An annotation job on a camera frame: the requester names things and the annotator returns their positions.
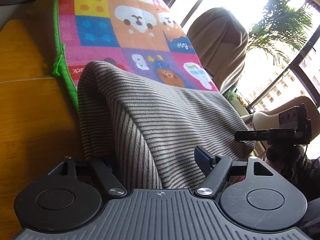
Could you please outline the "black white striped garment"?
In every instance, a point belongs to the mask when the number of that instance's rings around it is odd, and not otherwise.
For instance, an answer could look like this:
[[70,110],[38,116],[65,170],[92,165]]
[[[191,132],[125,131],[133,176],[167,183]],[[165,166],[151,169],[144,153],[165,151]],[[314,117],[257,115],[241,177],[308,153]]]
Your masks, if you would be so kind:
[[80,131],[87,159],[114,161],[128,189],[190,189],[204,180],[196,146],[247,160],[254,142],[238,142],[247,126],[218,92],[166,85],[90,62],[78,83]]

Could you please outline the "green palm plant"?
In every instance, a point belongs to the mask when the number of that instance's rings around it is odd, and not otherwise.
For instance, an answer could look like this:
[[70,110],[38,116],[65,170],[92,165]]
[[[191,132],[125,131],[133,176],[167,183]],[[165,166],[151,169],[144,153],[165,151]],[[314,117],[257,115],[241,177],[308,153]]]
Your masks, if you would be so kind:
[[273,59],[273,64],[288,63],[289,56],[280,46],[301,50],[307,42],[306,32],[312,27],[310,2],[305,0],[298,8],[291,0],[268,0],[261,20],[248,33],[247,51],[259,49]]

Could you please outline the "colourful cartoon puppy mat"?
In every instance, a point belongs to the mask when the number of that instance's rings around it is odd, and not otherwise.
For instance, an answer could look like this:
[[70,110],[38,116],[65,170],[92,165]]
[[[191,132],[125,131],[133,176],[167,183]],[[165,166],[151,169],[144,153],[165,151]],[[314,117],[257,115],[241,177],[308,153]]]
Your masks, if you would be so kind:
[[56,59],[74,105],[85,66],[105,61],[167,85],[217,91],[163,0],[54,0]]

